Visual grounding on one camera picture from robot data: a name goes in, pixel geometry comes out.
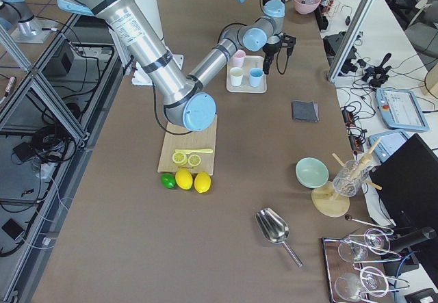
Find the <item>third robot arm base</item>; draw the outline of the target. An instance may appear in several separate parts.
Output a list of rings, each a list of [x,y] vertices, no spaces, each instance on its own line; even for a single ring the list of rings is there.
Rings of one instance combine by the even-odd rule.
[[[1,0],[1,26],[6,31],[16,27],[11,37],[17,43],[43,44],[49,35],[25,0]]]

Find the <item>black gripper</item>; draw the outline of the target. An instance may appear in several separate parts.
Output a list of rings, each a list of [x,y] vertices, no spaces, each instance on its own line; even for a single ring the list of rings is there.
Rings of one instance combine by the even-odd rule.
[[[268,75],[272,65],[272,59],[279,52],[279,42],[266,43],[263,47],[263,52],[265,53],[263,59],[263,72],[265,75]]]

